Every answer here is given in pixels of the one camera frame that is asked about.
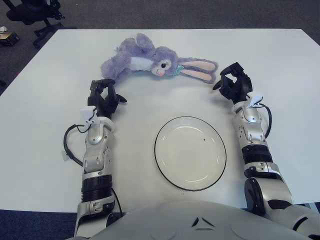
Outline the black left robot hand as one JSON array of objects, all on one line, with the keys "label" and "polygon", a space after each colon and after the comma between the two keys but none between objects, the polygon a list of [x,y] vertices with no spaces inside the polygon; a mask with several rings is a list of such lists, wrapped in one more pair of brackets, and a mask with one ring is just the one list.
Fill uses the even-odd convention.
[{"label": "black left robot hand", "polygon": [[127,100],[116,94],[113,79],[93,80],[90,85],[90,96],[87,99],[88,106],[95,106],[98,117],[112,119],[119,103],[126,103]]}]

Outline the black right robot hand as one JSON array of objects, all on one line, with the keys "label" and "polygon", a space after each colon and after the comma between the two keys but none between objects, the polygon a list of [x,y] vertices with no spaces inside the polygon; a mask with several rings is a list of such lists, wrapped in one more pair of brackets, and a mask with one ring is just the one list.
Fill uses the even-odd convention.
[{"label": "black right robot hand", "polygon": [[242,66],[235,62],[220,72],[220,80],[212,88],[219,90],[233,104],[247,100],[247,94],[253,91],[251,79],[244,73]]}]

